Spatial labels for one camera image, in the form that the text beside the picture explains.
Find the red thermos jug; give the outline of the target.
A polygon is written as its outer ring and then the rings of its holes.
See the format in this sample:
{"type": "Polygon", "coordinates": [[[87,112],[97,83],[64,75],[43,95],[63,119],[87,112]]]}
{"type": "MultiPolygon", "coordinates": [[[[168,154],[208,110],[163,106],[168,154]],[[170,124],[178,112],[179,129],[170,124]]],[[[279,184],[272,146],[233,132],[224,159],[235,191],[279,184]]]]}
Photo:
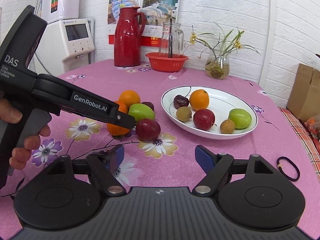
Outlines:
{"type": "Polygon", "coordinates": [[[139,7],[120,9],[119,20],[114,33],[114,65],[135,67],[141,64],[140,38],[145,28],[145,15],[139,7]]]}

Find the red apple in plate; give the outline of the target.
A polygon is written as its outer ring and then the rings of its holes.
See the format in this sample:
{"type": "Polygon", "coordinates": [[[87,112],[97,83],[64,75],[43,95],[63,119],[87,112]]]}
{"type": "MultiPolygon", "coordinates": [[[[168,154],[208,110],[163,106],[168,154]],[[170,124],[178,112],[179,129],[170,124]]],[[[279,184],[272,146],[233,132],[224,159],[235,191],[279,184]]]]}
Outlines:
{"type": "Polygon", "coordinates": [[[208,131],[215,124],[215,115],[209,109],[200,109],[195,112],[193,122],[197,129],[208,131]]]}

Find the green apple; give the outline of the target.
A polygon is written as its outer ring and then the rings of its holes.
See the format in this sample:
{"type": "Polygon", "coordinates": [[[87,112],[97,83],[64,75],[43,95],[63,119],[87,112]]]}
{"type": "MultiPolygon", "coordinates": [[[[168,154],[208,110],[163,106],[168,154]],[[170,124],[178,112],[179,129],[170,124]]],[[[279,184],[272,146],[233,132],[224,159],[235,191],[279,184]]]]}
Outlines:
{"type": "Polygon", "coordinates": [[[241,109],[241,108],[232,109],[229,112],[228,118],[229,118],[229,120],[234,122],[236,129],[245,129],[252,122],[252,117],[248,113],[248,111],[241,109]]]}
{"type": "Polygon", "coordinates": [[[142,103],[132,104],[129,108],[128,115],[134,117],[136,122],[142,119],[155,119],[154,111],[147,105],[142,103]]]}

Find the brown longan fruit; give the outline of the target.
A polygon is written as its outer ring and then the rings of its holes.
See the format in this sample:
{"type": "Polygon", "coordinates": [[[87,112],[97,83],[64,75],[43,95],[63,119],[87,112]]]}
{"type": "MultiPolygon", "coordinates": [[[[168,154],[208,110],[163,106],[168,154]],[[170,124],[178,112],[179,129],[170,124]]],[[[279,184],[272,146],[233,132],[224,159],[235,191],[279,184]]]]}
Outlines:
{"type": "Polygon", "coordinates": [[[234,130],[235,130],[235,123],[230,119],[224,120],[220,125],[220,132],[222,134],[232,134],[234,130]]]}

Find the clear plastic bag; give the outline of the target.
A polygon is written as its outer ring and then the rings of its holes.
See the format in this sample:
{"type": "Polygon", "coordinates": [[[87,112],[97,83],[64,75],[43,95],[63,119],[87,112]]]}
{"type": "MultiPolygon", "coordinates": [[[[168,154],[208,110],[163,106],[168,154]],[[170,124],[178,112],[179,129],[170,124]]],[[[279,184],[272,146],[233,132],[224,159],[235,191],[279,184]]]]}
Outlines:
{"type": "Polygon", "coordinates": [[[320,137],[320,114],[317,114],[316,116],[310,117],[306,123],[307,130],[311,133],[311,135],[319,140],[320,137]]]}

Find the dark red plum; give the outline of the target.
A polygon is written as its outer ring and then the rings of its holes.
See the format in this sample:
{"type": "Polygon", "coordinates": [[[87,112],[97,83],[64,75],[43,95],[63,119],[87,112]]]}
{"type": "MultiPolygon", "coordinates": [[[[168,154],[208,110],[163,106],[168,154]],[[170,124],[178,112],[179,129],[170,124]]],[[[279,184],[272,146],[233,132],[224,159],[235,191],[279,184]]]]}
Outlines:
{"type": "Polygon", "coordinates": [[[142,141],[154,141],[161,133],[158,122],[152,119],[142,119],[136,125],[136,135],[142,141]]]}

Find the orange with green stem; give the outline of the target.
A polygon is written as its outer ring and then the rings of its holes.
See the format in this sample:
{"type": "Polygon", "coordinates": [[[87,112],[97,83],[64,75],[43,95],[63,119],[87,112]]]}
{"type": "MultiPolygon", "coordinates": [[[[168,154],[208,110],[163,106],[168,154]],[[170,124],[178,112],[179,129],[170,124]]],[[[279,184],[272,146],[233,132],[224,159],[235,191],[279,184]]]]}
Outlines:
{"type": "Polygon", "coordinates": [[[206,109],[209,106],[209,95],[204,89],[198,89],[191,93],[189,103],[193,110],[206,109]]]}

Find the clear glass pitcher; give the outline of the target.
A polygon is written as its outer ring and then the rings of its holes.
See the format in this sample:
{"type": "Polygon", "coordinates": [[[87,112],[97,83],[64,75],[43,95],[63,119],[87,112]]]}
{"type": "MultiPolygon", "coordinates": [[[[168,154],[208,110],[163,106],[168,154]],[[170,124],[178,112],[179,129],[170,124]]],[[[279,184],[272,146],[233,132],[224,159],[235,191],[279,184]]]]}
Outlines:
{"type": "Polygon", "coordinates": [[[180,57],[183,50],[184,32],[179,23],[172,19],[163,23],[162,37],[159,44],[159,54],[167,58],[180,57]]]}

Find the green apple in plate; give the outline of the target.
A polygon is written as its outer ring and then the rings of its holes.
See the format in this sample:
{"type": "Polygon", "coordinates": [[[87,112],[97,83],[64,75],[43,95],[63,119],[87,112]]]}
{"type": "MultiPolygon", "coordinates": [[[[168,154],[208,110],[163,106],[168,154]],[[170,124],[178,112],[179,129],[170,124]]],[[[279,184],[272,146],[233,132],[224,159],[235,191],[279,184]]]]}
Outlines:
{"type": "Polygon", "coordinates": [[[252,122],[252,117],[248,113],[248,111],[241,109],[241,108],[232,109],[229,112],[228,118],[229,118],[229,120],[234,122],[236,129],[245,129],[252,122]]]}

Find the red plastic basket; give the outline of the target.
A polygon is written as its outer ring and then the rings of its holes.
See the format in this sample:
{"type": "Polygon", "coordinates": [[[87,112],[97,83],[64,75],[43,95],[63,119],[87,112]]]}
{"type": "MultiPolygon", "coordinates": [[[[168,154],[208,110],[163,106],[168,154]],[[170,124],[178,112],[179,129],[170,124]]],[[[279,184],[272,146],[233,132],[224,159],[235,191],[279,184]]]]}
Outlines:
{"type": "Polygon", "coordinates": [[[167,73],[179,72],[183,68],[185,61],[189,59],[187,56],[178,54],[174,54],[172,58],[169,58],[165,54],[157,52],[146,53],[145,56],[149,59],[152,69],[167,73]]]}

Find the pink floral tablecloth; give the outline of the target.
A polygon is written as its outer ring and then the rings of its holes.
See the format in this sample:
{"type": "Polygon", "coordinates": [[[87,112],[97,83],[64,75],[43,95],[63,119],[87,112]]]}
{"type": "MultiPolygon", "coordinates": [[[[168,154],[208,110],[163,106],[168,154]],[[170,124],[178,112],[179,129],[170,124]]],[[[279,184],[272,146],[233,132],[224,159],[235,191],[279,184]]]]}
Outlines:
{"type": "Polygon", "coordinates": [[[319,181],[313,166],[283,114],[253,81],[234,76],[215,80],[194,69],[162,73],[145,65],[119,68],[111,60],[68,72],[61,79],[110,100],[117,100],[125,90],[134,90],[142,101],[153,103],[162,135],[154,144],[139,142],[133,133],[114,139],[105,124],[91,122],[84,126],[82,117],[66,112],[53,116],[49,124],[50,136],[42,139],[41,148],[32,153],[25,169],[16,170],[1,190],[3,239],[11,238],[21,229],[10,197],[17,187],[23,187],[58,155],[68,154],[76,158],[90,150],[116,144],[123,144],[125,148],[124,161],[116,178],[127,189],[131,186],[194,187],[204,177],[195,160],[195,147],[199,144],[213,153],[228,153],[236,159],[259,154],[272,165],[279,163],[279,157],[286,156],[283,169],[289,176],[294,176],[296,169],[300,170],[296,186],[306,201],[299,227],[311,237],[319,237],[319,181]],[[234,140],[210,140],[181,129],[161,107],[161,96],[166,90],[187,85],[220,89],[245,100],[257,113],[256,129],[234,140]]]}

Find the white oval plate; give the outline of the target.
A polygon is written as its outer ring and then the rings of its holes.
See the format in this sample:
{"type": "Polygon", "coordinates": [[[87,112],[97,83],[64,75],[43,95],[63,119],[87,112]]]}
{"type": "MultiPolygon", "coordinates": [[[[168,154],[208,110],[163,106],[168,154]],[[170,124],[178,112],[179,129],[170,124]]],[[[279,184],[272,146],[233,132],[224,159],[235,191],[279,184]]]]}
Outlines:
{"type": "Polygon", "coordinates": [[[169,119],[178,127],[191,134],[208,139],[231,140],[240,138],[253,132],[258,125],[258,116],[254,109],[247,102],[231,93],[215,88],[201,86],[174,87],[164,92],[161,97],[161,106],[169,119]],[[215,115],[214,125],[208,131],[196,128],[193,119],[190,119],[186,122],[181,122],[176,118],[177,109],[174,107],[174,97],[181,95],[185,96],[186,98],[190,98],[192,92],[199,89],[203,89],[208,93],[208,109],[215,115]],[[236,129],[232,134],[222,134],[220,131],[221,123],[228,118],[229,112],[236,108],[246,110],[252,118],[251,123],[244,129],[236,129]]]}

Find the white wall appliance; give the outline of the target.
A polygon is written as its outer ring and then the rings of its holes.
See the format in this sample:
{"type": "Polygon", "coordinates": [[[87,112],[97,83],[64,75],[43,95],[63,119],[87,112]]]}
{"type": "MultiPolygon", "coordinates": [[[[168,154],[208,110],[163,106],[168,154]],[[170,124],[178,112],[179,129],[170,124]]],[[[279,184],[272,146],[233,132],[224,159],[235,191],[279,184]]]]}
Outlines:
{"type": "Polygon", "coordinates": [[[42,0],[41,17],[48,23],[79,17],[80,0],[42,0]]]}

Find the kiwi fruit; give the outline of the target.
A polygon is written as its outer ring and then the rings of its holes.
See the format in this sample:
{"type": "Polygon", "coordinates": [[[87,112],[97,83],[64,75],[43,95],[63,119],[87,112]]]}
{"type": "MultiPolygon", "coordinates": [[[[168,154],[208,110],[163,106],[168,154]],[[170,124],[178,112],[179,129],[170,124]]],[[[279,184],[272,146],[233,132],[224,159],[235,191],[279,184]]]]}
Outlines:
{"type": "Polygon", "coordinates": [[[192,117],[192,111],[189,107],[180,107],[176,111],[176,118],[181,122],[186,122],[192,117]]]}

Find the small dark plum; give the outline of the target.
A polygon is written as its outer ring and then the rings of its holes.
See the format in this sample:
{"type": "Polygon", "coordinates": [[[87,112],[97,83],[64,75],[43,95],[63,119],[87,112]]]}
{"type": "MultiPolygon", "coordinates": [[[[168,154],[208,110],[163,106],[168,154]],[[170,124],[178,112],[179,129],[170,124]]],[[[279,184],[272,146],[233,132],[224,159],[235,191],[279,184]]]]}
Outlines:
{"type": "Polygon", "coordinates": [[[146,101],[146,102],[142,102],[142,104],[150,107],[153,111],[155,110],[154,105],[153,105],[153,103],[151,103],[151,102],[147,102],[147,101],[146,101]]]}

